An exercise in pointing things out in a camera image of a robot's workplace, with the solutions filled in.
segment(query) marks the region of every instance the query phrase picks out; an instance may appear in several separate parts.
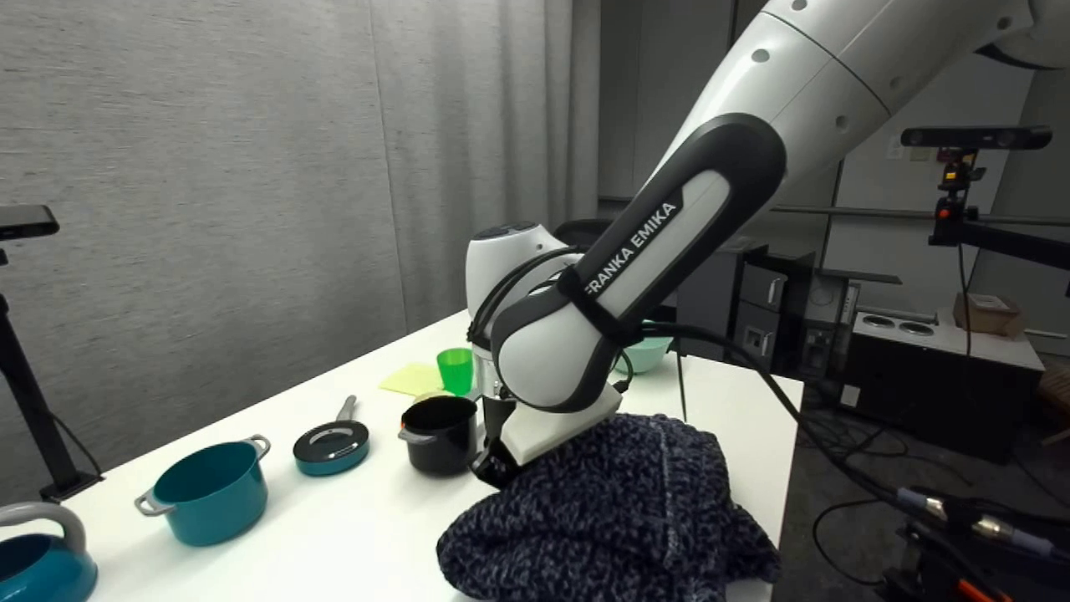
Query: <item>floor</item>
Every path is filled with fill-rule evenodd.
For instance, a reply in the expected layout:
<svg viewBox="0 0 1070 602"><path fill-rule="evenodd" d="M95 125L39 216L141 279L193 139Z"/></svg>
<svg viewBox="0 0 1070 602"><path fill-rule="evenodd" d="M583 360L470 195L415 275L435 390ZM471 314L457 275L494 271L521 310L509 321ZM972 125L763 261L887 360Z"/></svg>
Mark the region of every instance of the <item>floor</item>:
<svg viewBox="0 0 1070 602"><path fill-rule="evenodd" d="M872 432L872 424L844 415L805 415L829 439L859 441ZM901 432L881 435L870 454L855 454L854 464L859 464L887 484L930 484L967 497L997 497L1037 514L1060 514L1070 522L1070 441L1045 448L1041 439L1047 424L1041 424L1045 419L1034 420L1037 424L1031 424L1031 432L1018 441L1018 461L1010 464L967 458ZM865 495L854 480L845 480L814 446L800 439L777 602L881 597L872 589L855 585L837 567L829 567L814 544L817 514L837 500L854 497ZM904 527L904 517L898 510L889 510L887 506L863 506L829 514L819 527L819 539L829 560L837 560L845 573L854 573L855 580L881 580L889 564L908 560L908 544L898 535L898 527Z"/></svg>

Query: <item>blue pot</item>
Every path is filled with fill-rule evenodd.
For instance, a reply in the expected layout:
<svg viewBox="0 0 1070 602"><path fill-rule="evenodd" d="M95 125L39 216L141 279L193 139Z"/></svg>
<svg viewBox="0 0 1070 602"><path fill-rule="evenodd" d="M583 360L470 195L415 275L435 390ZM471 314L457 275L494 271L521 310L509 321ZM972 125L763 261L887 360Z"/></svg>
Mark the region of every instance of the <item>blue pot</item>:
<svg viewBox="0 0 1070 602"><path fill-rule="evenodd" d="M0 506L0 524L51 517L63 539L20 535L0 543L0 602L83 602L97 585L88 535L63 506Z"/></svg>
<svg viewBox="0 0 1070 602"><path fill-rule="evenodd" d="M272 441L255 435L201 448L171 464L134 506L141 514L168 514L179 543L204 547L255 527L268 508L260 458Z"/></svg>

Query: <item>white table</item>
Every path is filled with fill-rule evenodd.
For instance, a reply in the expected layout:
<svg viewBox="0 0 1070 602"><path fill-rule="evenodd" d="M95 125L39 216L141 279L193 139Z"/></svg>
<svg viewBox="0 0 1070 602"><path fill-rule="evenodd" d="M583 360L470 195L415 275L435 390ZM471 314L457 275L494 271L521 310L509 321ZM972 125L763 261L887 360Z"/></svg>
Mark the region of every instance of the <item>white table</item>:
<svg viewBox="0 0 1070 602"><path fill-rule="evenodd" d="M435 543L492 489L471 476L422 478L413 470L397 441L409 398L379 387L385 374L432 360L440 348L457 340L464 340L462 314L106 470L104 484L68 500L83 517L92 555L100 564L95 597L328 597L338 592L354 597L462 597L440 573ZM797 424L743 369L688 358L686 386L691 424L722 441L733 497L778 543ZM800 406L803 386L783 381L783 387ZM370 454L349 476L310 480L294 468L291 446L301 432L334 419L350 390L363 398L359 419L370 429ZM623 412L679 419L668 358L662 370L637 379ZM134 497L168 464L204 446L247 435L275 441L265 458L272 506L255 533L217 547L185 547L165 517L134 510ZM769 597L769 592L766 582L733 585L733 597Z"/></svg>

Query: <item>small teal bowl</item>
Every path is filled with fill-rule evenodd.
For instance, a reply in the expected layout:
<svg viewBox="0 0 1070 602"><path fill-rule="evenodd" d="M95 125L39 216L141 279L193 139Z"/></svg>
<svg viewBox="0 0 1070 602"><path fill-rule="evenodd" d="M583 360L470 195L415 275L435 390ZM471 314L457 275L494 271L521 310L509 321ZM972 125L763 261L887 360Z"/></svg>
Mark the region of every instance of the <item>small teal bowl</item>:
<svg viewBox="0 0 1070 602"><path fill-rule="evenodd" d="M141 514L168 514L179 543L204 547L255 527L268 508L260 458L272 441L255 435L201 448L171 464L134 506Z"/></svg>
<svg viewBox="0 0 1070 602"><path fill-rule="evenodd" d="M668 343L673 343L673 339L642 339L638 343L628 343L626 358L634 360L634 374L646 374L646 370L662 369ZM623 358L612 369L619 374L628 374L628 366Z"/></svg>

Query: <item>dark knit fabric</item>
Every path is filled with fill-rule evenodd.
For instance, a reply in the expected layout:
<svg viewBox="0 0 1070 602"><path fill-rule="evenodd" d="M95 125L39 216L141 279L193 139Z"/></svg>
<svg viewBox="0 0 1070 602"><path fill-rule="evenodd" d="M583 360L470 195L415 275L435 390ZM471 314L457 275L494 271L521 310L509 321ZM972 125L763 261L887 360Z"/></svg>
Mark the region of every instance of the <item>dark knit fabric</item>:
<svg viewBox="0 0 1070 602"><path fill-rule="evenodd" d="M719 602L725 582L772 580L777 547L733 506L712 435L619 415L471 506L440 564L471 597Z"/></svg>

